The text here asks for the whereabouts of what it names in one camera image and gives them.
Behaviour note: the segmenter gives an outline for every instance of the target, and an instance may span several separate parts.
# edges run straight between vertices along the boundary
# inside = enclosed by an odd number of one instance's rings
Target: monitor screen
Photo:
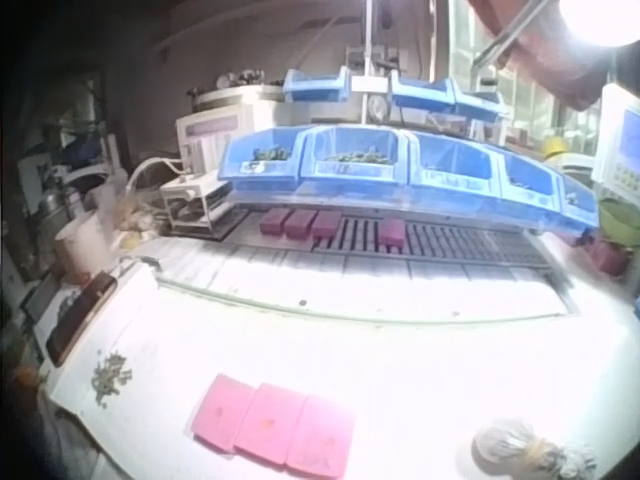
[[[627,166],[640,173],[640,114],[631,109],[624,113],[619,152]]]

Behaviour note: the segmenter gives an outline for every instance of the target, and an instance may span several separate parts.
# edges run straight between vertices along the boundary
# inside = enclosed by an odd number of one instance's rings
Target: gauge
[[[373,121],[382,123],[389,117],[389,102],[382,95],[370,95],[367,100],[367,113]]]

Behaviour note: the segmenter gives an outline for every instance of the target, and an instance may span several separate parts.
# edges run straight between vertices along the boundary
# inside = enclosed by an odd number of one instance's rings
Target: plant debris
[[[371,147],[368,152],[348,152],[340,155],[333,155],[325,158],[327,162],[340,163],[371,163],[373,165],[391,165],[393,162],[375,147]]]
[[[122,370],[126,361],[125,357],[114,352],[104,360],[102,365],[98,362],[98,366],[93,371],[91,386],[96,392],[96,402],[102,408],[107,408],[107,404],[103,402],[104,397],[120,395],[116,385],[124,386],[133,379],[131,370]]]
[[[290,156],[290,151],[277,145],[273,148],[256,148],[253,151],[254,162],[285,161],[288,160]]]
[[[577,205],[578,204],[578,195],[575,193],[567,193],[564,197],[569,205]]]

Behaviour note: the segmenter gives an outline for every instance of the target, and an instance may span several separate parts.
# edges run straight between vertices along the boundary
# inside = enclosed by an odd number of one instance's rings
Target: overhead lamp
[[[640,40],[640,0],[560,0],[560,13],[584,42],[621,47]]]

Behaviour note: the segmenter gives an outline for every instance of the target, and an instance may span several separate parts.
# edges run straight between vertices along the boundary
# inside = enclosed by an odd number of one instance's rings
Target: white tabletop
[[[640,323],[591,273],[572,277],[582,315],[451,327],[223,304],[158,288],[142,265],[120,285],[47,391],[136,479],[287,477],[192,439],[193,415],[219,373],[353,409],[346,480],[507,480],[484,474],[470,457],[474,432],[501,417],[522,417],[561,444],[591,445],[598,476],[640,439]],[[103,409],[90,380],[113,350],[127,357],[133,380]]]

